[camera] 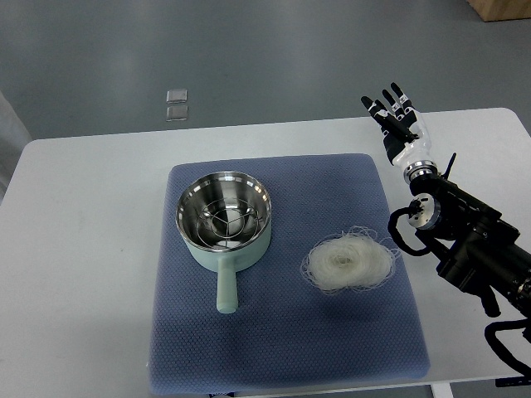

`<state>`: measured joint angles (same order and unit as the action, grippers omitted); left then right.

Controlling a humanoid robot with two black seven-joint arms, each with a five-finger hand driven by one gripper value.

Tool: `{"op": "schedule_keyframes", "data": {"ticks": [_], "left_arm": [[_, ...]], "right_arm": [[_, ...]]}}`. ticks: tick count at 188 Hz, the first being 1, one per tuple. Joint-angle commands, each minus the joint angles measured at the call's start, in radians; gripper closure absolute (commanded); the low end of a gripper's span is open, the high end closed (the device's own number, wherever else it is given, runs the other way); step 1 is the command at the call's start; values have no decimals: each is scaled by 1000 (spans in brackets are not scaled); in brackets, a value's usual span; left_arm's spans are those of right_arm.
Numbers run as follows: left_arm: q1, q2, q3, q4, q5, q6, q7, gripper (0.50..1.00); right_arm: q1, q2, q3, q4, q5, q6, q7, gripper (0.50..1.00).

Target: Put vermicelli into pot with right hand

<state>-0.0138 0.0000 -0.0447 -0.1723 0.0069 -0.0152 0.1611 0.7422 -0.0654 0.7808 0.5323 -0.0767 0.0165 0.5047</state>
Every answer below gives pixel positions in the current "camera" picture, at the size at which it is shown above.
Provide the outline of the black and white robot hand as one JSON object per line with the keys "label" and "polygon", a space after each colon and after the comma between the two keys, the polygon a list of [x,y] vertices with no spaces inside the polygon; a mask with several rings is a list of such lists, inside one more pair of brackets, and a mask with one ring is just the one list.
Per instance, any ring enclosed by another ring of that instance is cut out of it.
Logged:
{"label": "black and white robot hand", "polygon": [[382,91],[388,107],[379,99],[361,97],[363,106],[382,131],[389,162],[405,170],[413,163],[431,161],[431,139],[421,113],[396,83],[391,83],[391,90],[393,94]]}

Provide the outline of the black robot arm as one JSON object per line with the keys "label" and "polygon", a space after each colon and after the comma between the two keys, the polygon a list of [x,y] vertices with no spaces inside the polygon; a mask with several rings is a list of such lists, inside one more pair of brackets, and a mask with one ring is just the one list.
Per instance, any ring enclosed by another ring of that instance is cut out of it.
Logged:
{"label": "black robot arm", "polygon": [[390,215],[390,236],[409,255],[433,254],[439,260],[437,274],[478,297],[488,317],[501,314],[496,294],[522,314],[519,320],[494,321],[484,335],[494,354],[518,372],[495,384],[529,385],[529,365],[497,337],[498,332],[519,330],[530,339],[530,254],[515,243],[519,231],[499,211],[449,181],[447,172],[439,173],[431,160],[410,163],[403,174],[413,198]]}

